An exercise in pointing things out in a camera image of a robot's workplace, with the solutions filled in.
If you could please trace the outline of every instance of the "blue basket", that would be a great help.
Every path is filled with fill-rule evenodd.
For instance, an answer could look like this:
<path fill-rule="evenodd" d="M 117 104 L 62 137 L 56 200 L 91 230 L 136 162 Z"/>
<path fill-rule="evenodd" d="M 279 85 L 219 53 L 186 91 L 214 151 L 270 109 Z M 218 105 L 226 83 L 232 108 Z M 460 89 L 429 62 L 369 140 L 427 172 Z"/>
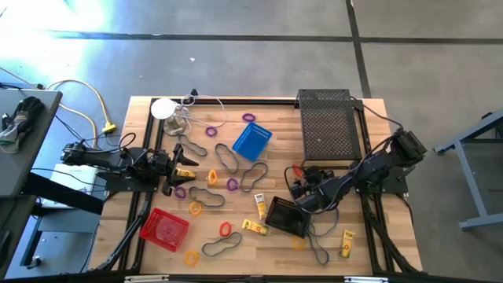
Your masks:
<path fill-rule="evenodd" d="M 256 123 L 249 123 L 234 143 L 233 149 L 247 160 L 255 162 L 272 136 L 273 133 Z"/>

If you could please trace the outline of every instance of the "purple rubber band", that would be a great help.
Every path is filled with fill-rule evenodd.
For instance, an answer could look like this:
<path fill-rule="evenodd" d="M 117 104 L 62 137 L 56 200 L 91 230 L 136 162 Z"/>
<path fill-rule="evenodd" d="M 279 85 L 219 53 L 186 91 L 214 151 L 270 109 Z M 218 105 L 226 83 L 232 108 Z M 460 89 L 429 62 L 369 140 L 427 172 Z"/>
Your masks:
<path fill-rule="evenodd" d="M 229 178 L 229 181 L 227 181 L 227 189 L 229 191 L 234 191 L 237 188 L 238 188 L 237 180 L 235 178 Z"/>
<path fill-rule="evenodd" d="M 185 191 L 185 189 L 181 186 L 178 186 L 176 188 L 174 188 L 174 194 L 175 196 L 179 197 L 179 198 L 182 198 L 184 199 L 185 197 L 187 197 L 187 192 Z"/>
<path fill-rule="evenodd" d="M 217 135 L 217 128 L 215 127 L 207 127 L 206 130 L 204 131 L 208 137 L 214 137 Z"/>
<path fill-rule="evenodd" d="M 251 113 L 245 113 L 243 114 L 243 120 L 246 122 L 253 122 L 257 119 L 257 116 L 251 114 Z"/>

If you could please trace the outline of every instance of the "gray floor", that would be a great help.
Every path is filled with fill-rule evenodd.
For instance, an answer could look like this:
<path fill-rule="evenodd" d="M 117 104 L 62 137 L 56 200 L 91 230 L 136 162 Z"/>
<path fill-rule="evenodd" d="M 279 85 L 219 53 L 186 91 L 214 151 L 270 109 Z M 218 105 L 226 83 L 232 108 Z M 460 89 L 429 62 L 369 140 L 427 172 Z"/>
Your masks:
<path fill-rule="evenodd" d="M 102 93 L 119 126 L 131 95 L 179 95 L 197 88 L 221 96 L 295 96 L 299 88 L 347 88 L 362 96 L 352 43 L 52 39 L 26 31 L 350 36 L 344 0 L 25 2 L 13 3 L 0 18 L 2 67 L 37 83 L 87 81 Z M 498 0 L 354 0 L 354 8 L 362 36 L 503 37 Z M 429 149 L 503 105 L 501 45 L 369 43 L 362 50 L 372 96 L 384 98 L 388 115 Z M 104 123 L 89 90 L 75 84 L 61 90 L 66 105 Z M 58 115 L 91 137 L 85 120 L 62 109 Z M 36 166 L 52 167 L 66 142 L 73 142 L 72 136 L 53 123 Z M 476 209 L 457 156 L 429 152 L 408 183 L 424 269 L 501 281 L 503 225 L 458 228 Z M 8 276 L 78 271 L 90 234 L 54 236 L 42 236 L 46 241 L 37 255 L 44 265 L 25 270 L 15 259 Z"/>

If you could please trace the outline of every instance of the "red basket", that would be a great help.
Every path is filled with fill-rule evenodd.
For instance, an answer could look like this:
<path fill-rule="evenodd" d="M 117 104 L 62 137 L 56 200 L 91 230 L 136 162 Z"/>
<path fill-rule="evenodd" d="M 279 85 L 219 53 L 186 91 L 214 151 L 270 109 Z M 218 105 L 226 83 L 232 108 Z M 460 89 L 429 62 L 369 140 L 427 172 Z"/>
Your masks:
<path fill-rule="evenodd" d="M 168 251 L 176 252 L 188 229 L 187 221 L 154 208 L 147 223 L 141 228 L 140 237 Z"/>

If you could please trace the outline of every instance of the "wooden table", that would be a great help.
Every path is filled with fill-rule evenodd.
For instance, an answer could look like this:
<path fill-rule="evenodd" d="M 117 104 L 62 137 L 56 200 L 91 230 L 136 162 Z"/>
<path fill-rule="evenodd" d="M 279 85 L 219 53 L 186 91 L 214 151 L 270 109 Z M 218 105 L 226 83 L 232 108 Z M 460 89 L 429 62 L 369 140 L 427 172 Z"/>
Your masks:
<path fill-rule="evenodd" d="M 134 132 L 138 138 L 131 146 L 141 147 L 142 137 L 145 134 L 145 125 L 149 114 L 149 105 L 152 97 L 132 97 L 130 99 L 123 134 Z M 382 99 L 365 99 L 364 103 L 370 108 L 385 116 L 386 110 Z M 194 105 L 190 108 L 192 116 L 202 119 L 207 123 L 218 124 L 222 121 L 220 105 Z M 192 123 L 189 138 L 208 150 L 206 157 L 199 157 L 189 150 L 185 155 L 200 164 L 199 167 L 187 167 L 197 173 L 194 182 L 184 184 L 185 188 L 198 186 L 209 188 L 210 191 L 221 193 L 226 198 L 226 203 L 221 208 L 204 208 L 198 216 L 189 213 L 189 198 L 180 200 L 177 197 L 165 197 L 159 190 L 154 194 L 152 207 L 168 211 L 190 222 L 182 246 L 177 252 L 169 252 L 150 242 L 145 243 L 145 252 L 141 265 L 142 274 L 287 274 L 287 275 L 369 275 L 372 273 L 365 227 L 363 224 L 362 206 L 359 197 L 352 191 L 340 202 L 339 224 L 328 236 L 319 240 L 330 254 L 330 262 L 326 266 L 317 264 L 314 253 L 307 245 L 302 251 L 296 251 L 291 246 L 292 236 L 280 230 L 270 228 L 268 236 L 260 236 L 249 230 L 242 230 L 243 219 L 259 222 L 259 214 L 255 205 L 254 194 L 264 193 L 269 204 L 273 196 L 290 200 L 291 197 L 285 185 L 283 171 L 287 166 L 300 164 L 303 158 L 303 142 L 300 129 L 299 110 L 291 105 L 229 105 L 226 106 L 227 122 L 218 129 L 215 138 L 204 134 L 205 126 Z M 217 161 L 214 147 L 221 142 L 230 148 L 239 137 L 247 124 L 241 116 L 251 112 L 258 116 L 257 123 L 273 132 L 268 146 L 261 154 L 259 161 L 266 162 L 269 166 L 268 175 L 258 183 L 251 193 L 240 190 L 229 192 L 226 181 L 231 175 Z M 372 147 L 390 134 L 388 122 L 378 118 L 369 111 L 365 111 L 368 132 Z M 158 121 L 155 120 L 152 130 L 150 147 L 154 146 Z M 171 152 L 177 139 L 167 135 L 163 136 L 163 149 Z M 236 154 L 239 160 L 239 171 L 233 175 L 240 179 L 242 173 L 252 166 L 242 156 Z M 229 156 L 223 155 L 226 162 L 231 162 Z M 208 172 L 215 169 L 218 174 L 218 183 L 209 186 L 206 181 Z M 244 186 L 249 187 L 252 179 L 262 174 L 262 168 L 254 169 L 247 177 Z M 90 268 L 102 263 L 111 250 L 123 236 L 127 213 L 130 206 L 131 193 L 117 193 L 105 204 L 101 222 L 97 231 L 94 250 L 90 260 Z M 417 251 L 416 239 L 410 220 L 409 211 L 402 200 L 394 195 L 383 196 L 384 212 L 387 229 L 391 239 L 395 242 L 401 253 L 417 269 L 421 269 L 420 257 Z M 334 212 L 326 212 L 314 216 L 313 221 L 317 233 L 326 231 L 335 219 Z M 243 234 L 240 245 L 216 257 L 200 255 L 200 260 L 195 266 L 184 264 L 184 255 L 187 251 L 200 252 L 204 243 L 219 239 L 218 228 L 222 222 L 229 221 L 233 224 L 233 231 Z M 343 230 L 349 229 L 356 233 L 351 257 L 345 259 L 339 256 Z M 132 240 L 130 249 L 130 262 L 134 257 L 136 236 Z M 382 244 L 376 235 L 376 246 L 381 266 L 384 266 Z"/>

